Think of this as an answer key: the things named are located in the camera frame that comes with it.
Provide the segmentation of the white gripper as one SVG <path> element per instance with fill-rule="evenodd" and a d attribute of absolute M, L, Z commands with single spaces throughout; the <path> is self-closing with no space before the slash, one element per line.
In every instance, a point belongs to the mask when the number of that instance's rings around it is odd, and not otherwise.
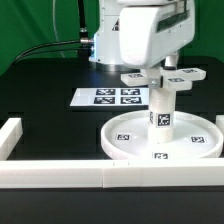
<path fill-rule="evenodd" d="M 194 0 L 118 0 L 120 54 L 127 67 L 153 67 L 165 59 L 166 70 L 176 70 L 179 54 L 195 34 Z M 150 89 L 162 86 L 150 78 Z"/>

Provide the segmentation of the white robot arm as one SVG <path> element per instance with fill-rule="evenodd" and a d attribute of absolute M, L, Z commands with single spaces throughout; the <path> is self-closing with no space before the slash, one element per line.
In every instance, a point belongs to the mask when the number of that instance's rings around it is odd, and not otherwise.
<path fill-rule="evenodd" d="M 160 66 L 175 67 L 195 33 L 194 0 L 99 0 L 99 14 L 89 61 L 129 86 L 160 88 Z"/>

